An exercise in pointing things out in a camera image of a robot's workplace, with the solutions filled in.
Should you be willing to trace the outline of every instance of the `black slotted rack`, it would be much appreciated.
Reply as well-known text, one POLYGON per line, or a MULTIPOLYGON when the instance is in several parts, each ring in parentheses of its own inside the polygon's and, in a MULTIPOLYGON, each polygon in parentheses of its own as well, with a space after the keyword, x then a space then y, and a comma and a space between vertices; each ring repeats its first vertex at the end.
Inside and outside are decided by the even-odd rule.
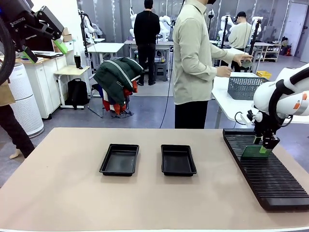
POLYGON ((309 209, 309 195, 273 153, 267 159, 241 158, 246 146, 253 144, 252 130, 224 129, 223 137, 257 200, 265 210, 309 209))

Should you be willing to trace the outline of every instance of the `black cup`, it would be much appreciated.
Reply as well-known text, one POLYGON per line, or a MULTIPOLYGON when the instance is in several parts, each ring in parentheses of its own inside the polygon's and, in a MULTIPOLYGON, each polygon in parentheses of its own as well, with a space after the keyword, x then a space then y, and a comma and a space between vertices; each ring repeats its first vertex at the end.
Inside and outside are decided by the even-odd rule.
POLYGON ((76 64, 76 68, 80 68, 82 65, 82 60, 81 60, 81 56, 74 56, 74 61, 76 64))

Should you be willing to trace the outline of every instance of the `man's hand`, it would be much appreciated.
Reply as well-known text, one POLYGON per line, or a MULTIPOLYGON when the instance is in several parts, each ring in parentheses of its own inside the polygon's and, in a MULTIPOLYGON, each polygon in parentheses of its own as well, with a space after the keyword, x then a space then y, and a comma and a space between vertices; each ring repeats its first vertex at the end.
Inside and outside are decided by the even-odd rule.
POLYGON ((234 56, 233 61, 237 62, 238 65, 241 67, 241 61, 242 60, 248 60, 248 61, 252 61, 253 56, 250 55, 245 55, 245 54, 237 54, 234 56))
POLYGON ((220 66, 217 68, 218 77, 230 77, 232 69, 227 66, 220 66))

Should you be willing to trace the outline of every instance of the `black backpack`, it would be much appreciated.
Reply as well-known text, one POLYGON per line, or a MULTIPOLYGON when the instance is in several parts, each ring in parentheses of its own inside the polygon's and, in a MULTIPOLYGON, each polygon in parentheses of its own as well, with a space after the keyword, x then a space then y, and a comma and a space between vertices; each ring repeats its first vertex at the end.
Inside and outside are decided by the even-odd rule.
POLYGON ((69 97, 66 100, 66 105, 72 105, 77 109, 78 105, 86 105, 89 103, 87 85, 80 78, 76 78, 68 82, 69 97))

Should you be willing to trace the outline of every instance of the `computer monitor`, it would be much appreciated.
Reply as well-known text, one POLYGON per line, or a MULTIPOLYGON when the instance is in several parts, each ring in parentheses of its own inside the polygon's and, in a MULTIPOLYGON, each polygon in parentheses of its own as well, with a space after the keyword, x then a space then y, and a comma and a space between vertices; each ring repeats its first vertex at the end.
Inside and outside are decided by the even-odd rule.
POLYGON ((54 52, 54 46, 52 40, 49 40, 42 36, 31 37, 26 40, 26 47, 30 48, 31 51, 44 51, 54 52))

